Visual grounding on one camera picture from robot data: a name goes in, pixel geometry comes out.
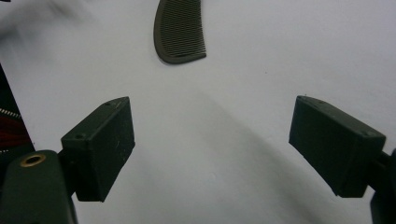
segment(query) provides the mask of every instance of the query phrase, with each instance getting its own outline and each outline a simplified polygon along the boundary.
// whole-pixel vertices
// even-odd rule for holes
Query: comb
[[[201,0],[161,0],[154,22],[154,46],[166,63],[206,57]]]

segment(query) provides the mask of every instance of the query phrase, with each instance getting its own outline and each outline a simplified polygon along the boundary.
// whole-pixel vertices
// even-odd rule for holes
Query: black plastic block
[[[326,102],[298,96],[290,143],[341,197],[362,197],[369,164],[379,157],[384,134]]]
[[[64,169],[78,199],[103,202],[134,148],[128,97],[102,104],[62,138]]]

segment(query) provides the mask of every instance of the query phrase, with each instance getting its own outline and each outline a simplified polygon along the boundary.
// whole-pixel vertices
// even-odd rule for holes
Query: white surface
[[[207,58],[170,66],[153,46],[158,2],[1,3],[0,62],[37,149],[131,98],[134,152],[105,203],[75,199],[79,223],[370,223],[373,192],[335,197],[289,129],[306,94],[396,147],[396,3],[204,0]]]

